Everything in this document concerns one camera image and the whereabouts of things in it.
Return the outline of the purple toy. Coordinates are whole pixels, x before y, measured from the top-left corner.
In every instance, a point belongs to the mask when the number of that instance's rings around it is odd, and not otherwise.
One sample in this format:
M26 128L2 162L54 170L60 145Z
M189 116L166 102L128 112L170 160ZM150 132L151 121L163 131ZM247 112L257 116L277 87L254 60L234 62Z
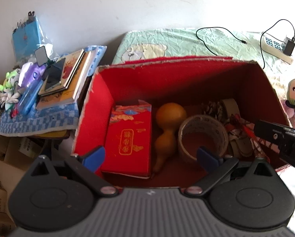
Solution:
M34 81L39 81L46 69L45 65L39 66L38 63L27 62L23 64L20 76L18 79L18 86L25 88L30 86Z

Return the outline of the orange gourd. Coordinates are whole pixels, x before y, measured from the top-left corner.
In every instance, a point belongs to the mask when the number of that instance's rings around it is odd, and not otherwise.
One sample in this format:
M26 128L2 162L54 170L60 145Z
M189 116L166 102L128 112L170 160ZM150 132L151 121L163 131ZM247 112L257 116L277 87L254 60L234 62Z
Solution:
M156 163L153 172L158 173L167 159L176 152L178 141L176 132L187 118L185 109L177 103L166 103L156 113L156 123L163 130L154 143Z

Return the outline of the clear tape roll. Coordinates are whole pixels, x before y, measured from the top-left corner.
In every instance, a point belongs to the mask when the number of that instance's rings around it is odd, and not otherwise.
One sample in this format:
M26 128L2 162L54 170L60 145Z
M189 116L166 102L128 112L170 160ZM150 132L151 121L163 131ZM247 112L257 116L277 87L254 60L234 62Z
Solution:
M222 156L229 144L224 125L207 115L187 118L178 131L178 149L181 158L190 164L197 162L198 148L205 148L215 156Z

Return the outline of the large red cardboard box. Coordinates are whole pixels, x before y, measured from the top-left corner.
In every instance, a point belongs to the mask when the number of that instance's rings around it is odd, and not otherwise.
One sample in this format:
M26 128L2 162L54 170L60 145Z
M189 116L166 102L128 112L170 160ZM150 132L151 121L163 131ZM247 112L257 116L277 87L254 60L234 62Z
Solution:
M205 102L223 99L234 99L241 117L249 122L288 124L276 92L256 62L187 56L101 66L87 91L72 151L83 156L106 145L114 105L143 100L156 111L173 102L193 116Z

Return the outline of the white power strip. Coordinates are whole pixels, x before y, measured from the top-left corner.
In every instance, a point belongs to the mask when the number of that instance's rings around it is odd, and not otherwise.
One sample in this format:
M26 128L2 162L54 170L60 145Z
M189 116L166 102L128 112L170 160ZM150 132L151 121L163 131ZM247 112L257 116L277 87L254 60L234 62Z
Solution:
M293 58L283 53L282 42L274 37L264 34L261 40L262 51L275 56L288 64L292 64Z

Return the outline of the brown pine cone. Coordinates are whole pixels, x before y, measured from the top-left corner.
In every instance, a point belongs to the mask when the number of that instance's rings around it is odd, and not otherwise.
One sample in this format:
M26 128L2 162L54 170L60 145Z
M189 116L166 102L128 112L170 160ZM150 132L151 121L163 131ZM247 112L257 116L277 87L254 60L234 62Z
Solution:
M204 106L203 112L205 115L215 118L218 121L221 121L225 114L224 106L220 101L208 102L208 104Z

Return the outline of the green frog plush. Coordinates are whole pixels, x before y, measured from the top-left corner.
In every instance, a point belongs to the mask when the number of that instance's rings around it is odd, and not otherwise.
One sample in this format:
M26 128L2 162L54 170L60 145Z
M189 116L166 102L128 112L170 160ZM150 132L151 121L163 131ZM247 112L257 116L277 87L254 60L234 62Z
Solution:
M6 73L3 85L0 85L0 107L8 111L14 104L18 103L20 93L18 92L18 81L21 69L18 67Z

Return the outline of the stack of books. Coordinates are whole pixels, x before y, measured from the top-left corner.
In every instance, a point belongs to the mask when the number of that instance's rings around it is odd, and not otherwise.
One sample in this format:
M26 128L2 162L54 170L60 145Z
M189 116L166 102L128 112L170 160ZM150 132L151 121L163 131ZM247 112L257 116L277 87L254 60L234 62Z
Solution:
M40 100L36 105L36 109L42 110L56 105L76 102L83 89L96 53L96 49L89 51L80 49L60 57L58 60L66 59L63 66L61 84L48 92L44 91L47 76L38 93Z

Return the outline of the red gift box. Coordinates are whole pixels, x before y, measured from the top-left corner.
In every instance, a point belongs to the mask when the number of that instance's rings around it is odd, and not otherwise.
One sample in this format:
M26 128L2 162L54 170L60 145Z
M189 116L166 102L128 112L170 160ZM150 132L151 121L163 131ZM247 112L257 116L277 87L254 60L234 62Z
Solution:
M142 100L112 110L102 172L143 179L151 176L151 110L152 105Z

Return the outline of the green teddy bear bedsheet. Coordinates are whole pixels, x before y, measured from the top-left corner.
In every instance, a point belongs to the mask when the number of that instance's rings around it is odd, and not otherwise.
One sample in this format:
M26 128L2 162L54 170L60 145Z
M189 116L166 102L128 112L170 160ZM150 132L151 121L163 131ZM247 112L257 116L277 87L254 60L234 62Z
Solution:
M127 32L119 45L113 64L156 57L228 56L254 60L264 69L270 82L283 87L295 79L295 62L283 60L260 50L260 33L235 32L214 28L161 28Z

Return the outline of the blue folder with clips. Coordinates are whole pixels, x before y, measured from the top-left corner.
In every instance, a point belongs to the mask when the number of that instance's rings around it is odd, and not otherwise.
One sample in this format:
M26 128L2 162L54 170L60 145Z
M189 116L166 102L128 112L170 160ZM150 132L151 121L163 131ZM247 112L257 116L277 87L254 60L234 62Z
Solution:
M17 62L30 57L48 42L34 11L29 11L26 18L17 23L12 33L12 42Z

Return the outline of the red patterned cloth item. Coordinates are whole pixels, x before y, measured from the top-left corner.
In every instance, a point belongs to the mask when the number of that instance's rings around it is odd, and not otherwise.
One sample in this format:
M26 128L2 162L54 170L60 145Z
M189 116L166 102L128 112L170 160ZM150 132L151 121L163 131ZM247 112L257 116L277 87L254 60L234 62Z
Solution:
M242 119L239 114L230 115L227 119L225 129L233 155L247 161L253 158L264 158L269 162L266 151L271 150L279 154L279 148L276 144L257 137L254 133L254 126L253 123Z

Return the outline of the beige tape roll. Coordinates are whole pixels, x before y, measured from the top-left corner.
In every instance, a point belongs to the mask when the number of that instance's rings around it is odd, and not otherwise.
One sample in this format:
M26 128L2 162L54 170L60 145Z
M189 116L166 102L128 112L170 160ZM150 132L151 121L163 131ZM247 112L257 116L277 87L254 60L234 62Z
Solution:
M236 103L236 101L234 99L224 99L221 101L225 107L228 117L231 117L232 115L234 115L234 116L240 115L240 110L239 110L238 104Z

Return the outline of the blue checkered towel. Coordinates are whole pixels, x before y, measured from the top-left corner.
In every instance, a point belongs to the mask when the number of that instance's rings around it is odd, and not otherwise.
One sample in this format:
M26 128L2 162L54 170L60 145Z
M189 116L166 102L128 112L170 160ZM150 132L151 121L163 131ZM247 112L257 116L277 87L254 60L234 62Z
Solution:
M19 114L14 118L4 112L0 117L0 135L24 137L74 130L77 128L79 116L77 102L56 105L42 110L37 110L33 106L27 115Z

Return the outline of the black smartphone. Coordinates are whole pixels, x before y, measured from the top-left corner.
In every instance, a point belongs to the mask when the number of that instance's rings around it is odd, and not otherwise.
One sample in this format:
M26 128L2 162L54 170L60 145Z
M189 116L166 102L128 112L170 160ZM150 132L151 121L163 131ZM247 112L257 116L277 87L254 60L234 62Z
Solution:
M61 84L65 60L65 58L62 58L61 60L58 60L56 63L51 65L48 77L46 79L44 91L48 92L54 87L57 87Z

